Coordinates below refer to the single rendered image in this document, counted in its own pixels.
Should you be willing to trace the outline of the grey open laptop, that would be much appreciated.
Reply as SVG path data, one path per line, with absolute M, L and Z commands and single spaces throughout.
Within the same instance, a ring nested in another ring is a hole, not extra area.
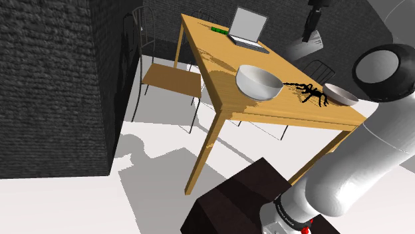
M 243 7 L 235 11 L 227 38 L 235 45 L 269 54 L 269 51 L 259 44 L 268 17 Z

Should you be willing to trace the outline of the black scorpion figure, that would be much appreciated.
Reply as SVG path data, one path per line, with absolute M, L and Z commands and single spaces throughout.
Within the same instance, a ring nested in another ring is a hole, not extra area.
M 301 101 L 302 103 L 305 103 L 311 97 L 317 97 L 319 99 L 319 107 L 321 107 L 322 104 L 324 106 L 329 104 L 327 95 L 324 92 L 319 91 L 318 88 L 314 88 L 312 84 L 299 84 L 290 82 L 284 82 L 283 84 L 287 86 L 294 86 L 297 90 L 301 90 L 302 94 L 308 94 L 308 97 Z

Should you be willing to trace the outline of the small white bowl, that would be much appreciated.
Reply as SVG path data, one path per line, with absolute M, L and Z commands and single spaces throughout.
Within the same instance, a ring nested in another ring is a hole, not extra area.
M 345 106 L 353 106 L 359 101 L 359 99 L 350 92 L 329 83 L 323 85 L 323 93 L 332 100 Z

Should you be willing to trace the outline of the large white bowl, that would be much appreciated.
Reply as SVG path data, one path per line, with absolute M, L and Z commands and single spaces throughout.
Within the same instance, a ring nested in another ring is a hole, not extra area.
M 284 84 L 275 75 L 262 68 L 243 64 L 235 76 L 238 89 L 258 101 L 271 100 L 279 95 Z

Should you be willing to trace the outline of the wooden table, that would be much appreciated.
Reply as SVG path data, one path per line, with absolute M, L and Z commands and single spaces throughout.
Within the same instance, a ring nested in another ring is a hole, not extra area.
M 235 83 L 237 70 L 243 64 L 262 68 L 283 82 L 315 87 L 319 84 L 273 51 L 265 54 L 237 48 L 226 36 L 211 31 L 213 26 L 201 19 L 181 16 L 179 36 L 188 38 L 215 108 L 215 117 L 184 190 L 186 195 L 191 194 L 226 120 L 338 130 L 340 133 L 289 179 L 291 185 L 365 121 L 366 118 L 350 106 L 330 104 L 319 108 L 312 102 L 302 103 L 288 90 L 264 102 L 244 96 Z

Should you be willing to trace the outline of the dark brown robot stand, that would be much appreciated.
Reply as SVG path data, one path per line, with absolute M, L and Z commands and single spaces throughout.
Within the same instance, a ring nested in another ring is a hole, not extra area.
M 291 184 L 264 158 L 196 199 L 182 234 L 264 234 L 261 206 Z

